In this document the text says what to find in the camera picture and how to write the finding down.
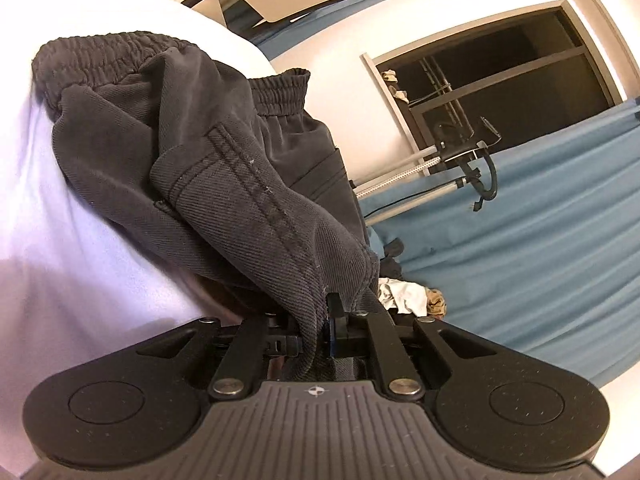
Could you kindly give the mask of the dark grey shorts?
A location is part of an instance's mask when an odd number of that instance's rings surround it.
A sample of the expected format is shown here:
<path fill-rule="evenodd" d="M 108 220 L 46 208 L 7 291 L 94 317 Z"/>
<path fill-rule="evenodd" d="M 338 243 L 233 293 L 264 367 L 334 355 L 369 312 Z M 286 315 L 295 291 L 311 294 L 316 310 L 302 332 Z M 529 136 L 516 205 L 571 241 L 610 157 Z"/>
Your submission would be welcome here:
<path fill-rule="evenodd" d="M 373 310 L 378 258 L 330 130 L 306 112 L 308 70 L 248 78 L 189 41 L 122 32 L 52 40 L 32 76 L 86 203 L 239 314 L 291 315 L 287 378 L 355 378 L 320 346 L 326 298 Z"/>

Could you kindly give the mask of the pile of mixed clothes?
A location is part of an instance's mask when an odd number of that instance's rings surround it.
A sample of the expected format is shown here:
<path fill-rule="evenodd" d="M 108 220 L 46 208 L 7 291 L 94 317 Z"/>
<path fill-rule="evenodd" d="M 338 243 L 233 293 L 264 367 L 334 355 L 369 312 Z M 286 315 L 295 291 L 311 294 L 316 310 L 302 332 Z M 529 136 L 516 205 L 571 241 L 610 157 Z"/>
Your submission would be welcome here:
<path fill-rule="evenodd" d="M 371 232 L 370 247 L 378 256 L 378 300 L 386 310 L 419 318 L 443 318 L 447 314 L 447 303 L 440 290 L 404 278 L 399 257 L 405 245 L 399 238 L 384 244 Z"/>

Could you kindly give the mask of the blue curtain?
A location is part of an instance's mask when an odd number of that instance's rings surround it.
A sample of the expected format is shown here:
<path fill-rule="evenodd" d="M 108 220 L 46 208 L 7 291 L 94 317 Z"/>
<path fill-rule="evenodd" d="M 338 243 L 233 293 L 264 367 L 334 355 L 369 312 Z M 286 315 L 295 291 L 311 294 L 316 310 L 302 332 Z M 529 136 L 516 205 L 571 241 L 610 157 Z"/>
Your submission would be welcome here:
<path fill-rule="evenodd" d="M 406 44 L 482 18 L 559 0 L 385 0 L 295 41 L 264 47 L 277 70 L 311 73 L 307 108 L 334 135 L 349 175 L 412 147 L 368 70 Z M 409 281 L 440 289 L 470 332 L 604 385 L 639 359 L 639 102 L 519 148 L 500 145 L 498 196 L 474 211 L 472 188 L 378 224 L 399 238 Z"/>

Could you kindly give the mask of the tripod with phone clamp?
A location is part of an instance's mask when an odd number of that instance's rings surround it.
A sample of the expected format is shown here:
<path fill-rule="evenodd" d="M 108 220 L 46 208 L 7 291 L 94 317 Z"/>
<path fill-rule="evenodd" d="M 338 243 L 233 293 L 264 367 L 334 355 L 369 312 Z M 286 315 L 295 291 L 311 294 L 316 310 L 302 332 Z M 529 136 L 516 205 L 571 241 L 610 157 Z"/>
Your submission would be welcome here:
<path fill-rule="evenodd" d="M 433 185 L 401 195 L 365 212 L 364 223 L 375 226 L 466 186 L 472 188 L 476 195 L 472 211 L 480 211 L 484 204 L 498 195 L 498 171 L 490 150 L 501 140 L 499 131 L 482 116 L 475 131 L 467 138 L 450 143 L 436 142 L 363 178 L 352 180 L 350 184 L 358 200 L 368 200 L 416 177 L 440 174 Z"/>

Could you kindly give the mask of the dark window with frame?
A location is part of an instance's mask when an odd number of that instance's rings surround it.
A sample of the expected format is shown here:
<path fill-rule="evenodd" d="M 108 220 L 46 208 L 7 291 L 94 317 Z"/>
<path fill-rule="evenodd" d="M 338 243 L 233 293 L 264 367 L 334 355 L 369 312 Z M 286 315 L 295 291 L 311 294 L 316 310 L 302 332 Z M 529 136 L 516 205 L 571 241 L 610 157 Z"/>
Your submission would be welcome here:
<path fill-rule="evenodd" d="M 362 62 L 413 152 L 480 139 L 497 153 L 626 98 L 566 0 L 480 18 Z"/>

